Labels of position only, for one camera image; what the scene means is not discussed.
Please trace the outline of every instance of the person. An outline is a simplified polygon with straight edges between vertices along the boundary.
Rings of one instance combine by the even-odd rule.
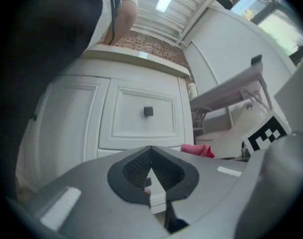
[[[0,46],[0,187],[16,200],[20,143],[48,84],[96,44],[111,23],[110,0],[18,0],[6,13]],[[115,38],[137,15],[137,0],[121,0]],[[105,43],[111,39],[107,31]]]
[[[123,36],[125,36],[136,21],[138,14],[138,0],[121,0],[117,17],[115,19],[115,37],[111,45],[115,45]],[[108,45],[112,38],[111,25],[103,41]]]

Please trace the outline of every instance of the window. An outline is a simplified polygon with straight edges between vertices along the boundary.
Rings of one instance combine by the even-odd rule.
[[[300,62],[303,57],[303,31],[285,0],[236,0],[232,11],[257,24],[295,64]]]

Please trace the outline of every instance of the cabinet door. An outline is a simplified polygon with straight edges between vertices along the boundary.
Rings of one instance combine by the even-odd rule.
[[[152,107],[153,115],[146,116],[144,107]],[[175,147],[184,142],[178,79],[167,85],[111,80],[101,121],[100,149]]]
[[[34,140],[39,186],[97,157],[108,84],[109,79],[61,76],[48,86],[37,114]]]
[[[24,185],[34,192],[39,190],[39,187],[35,184],[35,177],[33,174],[33,169],[35,164],[33,163],[33,136],[35,134],[36,126],[36,114],[39,113],[41,104],[44,99],[44,94],[38,101],[35,112],[31,115],[30,121],[24,132],[24,136],[19,148],[17,165],[16,165],[16,176],[20,182],[20,185]]]

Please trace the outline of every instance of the white cabinet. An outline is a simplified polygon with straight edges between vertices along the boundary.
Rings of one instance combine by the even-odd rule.
[[[77,60],[62,73],[47,87],[21,143],[17,175],[30,189],[122,150],[192,144],[183,78],[99,59]]]
[[[145,116],[150,107],[152,116]],[[101,121],[100,149],[146,145],[175,147],[185,141],[179,84],[143,84],[112,79]]]
[[[32,141],[39,186],[96,158],[108,84],[109,79],[62,76],[48,86]]]

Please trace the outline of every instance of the pink towel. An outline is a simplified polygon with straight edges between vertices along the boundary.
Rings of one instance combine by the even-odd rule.
[[[180,151],[190,153],[196,156],[214,158],[214,153],[211,151],[210,145],[189,145],[182,144]]]

